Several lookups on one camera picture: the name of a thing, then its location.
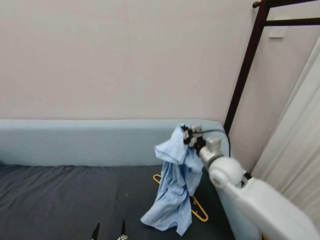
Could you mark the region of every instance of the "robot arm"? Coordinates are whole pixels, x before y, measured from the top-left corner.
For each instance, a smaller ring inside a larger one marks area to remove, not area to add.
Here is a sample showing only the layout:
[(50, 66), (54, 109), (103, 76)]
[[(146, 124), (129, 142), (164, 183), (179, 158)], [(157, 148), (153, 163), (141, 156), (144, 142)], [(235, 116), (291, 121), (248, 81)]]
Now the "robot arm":
[(203, 139), (201, 126), (182, 128), (184, 143), (195, 148), (212, 184), (234, 199), (236, 206), (271, 240), (320, 240), (313, 222), (266, 182), (250, 176), (232, 158), (223, 156), (221, 140)]

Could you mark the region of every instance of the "dark gray fabric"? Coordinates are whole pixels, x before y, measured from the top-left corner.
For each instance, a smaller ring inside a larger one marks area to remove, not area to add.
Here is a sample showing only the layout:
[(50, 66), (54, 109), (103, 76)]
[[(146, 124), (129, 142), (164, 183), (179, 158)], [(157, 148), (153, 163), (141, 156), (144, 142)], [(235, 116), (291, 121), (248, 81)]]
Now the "dark gray fabric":
[[(181, 239), (175, 228), (158, 231), (140, 222), (158, 190), (161, 166), (0, 166), (1, 240), (116, 240), (125, 219), (130, 240)], [(205, 172), (195, 196), (209, 215), (183, 239), (233, 240), (215, 188)]]

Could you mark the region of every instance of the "clothes hanger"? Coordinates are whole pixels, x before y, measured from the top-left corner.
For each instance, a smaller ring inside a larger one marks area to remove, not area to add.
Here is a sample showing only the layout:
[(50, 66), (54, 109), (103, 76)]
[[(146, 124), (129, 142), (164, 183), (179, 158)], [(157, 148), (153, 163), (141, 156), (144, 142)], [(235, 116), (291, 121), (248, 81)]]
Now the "clothes hanger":
[[(158, 184), (160, 184), (160, 180), (161, 179), (161, 175), (160, 174), (154, 174), (153, 175), (153, 180), (155, 182), (157, 182)], [(208, 217), (208, 214), (206, 213), (206, 211), (203, 209), (203, 207), (201, 206), (201, 204), (198, 202), (198, 200), (194, 197), (194, 196), (191, 196), (192, 199), (193, 199), (193, 205), (196, 205), (200, 208), (201, 212), (203, 213), (203, 215), (205, 216), (205, 218), (201, 217), (199, 214), (198, 214), (198, 211), (194, 211), (191, 209), (191, 212), (202, 222), (206, 222), (208, 221), (209, 217)]]

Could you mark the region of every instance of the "light blue sofa backrest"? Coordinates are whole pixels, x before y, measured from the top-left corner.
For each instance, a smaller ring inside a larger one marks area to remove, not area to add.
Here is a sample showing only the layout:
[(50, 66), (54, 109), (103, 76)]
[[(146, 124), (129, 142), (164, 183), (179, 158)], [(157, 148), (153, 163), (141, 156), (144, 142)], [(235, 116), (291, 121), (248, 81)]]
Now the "light blue sofa backrest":
[[(0, 164), (159, 165), (154, 147), (180, 123), (223, 130), (220, 122), (209, 120), (0, 120)], [(226, 137), (215, 134), (227, 153)]]

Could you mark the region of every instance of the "black cable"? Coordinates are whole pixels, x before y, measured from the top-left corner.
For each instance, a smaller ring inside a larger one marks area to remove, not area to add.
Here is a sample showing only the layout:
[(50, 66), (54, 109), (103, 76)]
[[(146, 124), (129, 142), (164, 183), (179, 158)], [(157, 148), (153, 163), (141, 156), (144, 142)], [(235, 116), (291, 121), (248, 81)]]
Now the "black cable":
[(211, 132), (220, 132), (223, 133), (227, 140), (228, 140), (228, 144), (229, 144), (229, 158), (231, 158), (231, 143), (230, 143), (230, 138), (229, 136), (226, 134), (226, 132), (224, 130), (221, 129), (210, 129), (210, 130), (205, 130), (205, 131), (196, 131), (194, 132), (194, 134), (205, 134), (205, 133), (211, 133)]

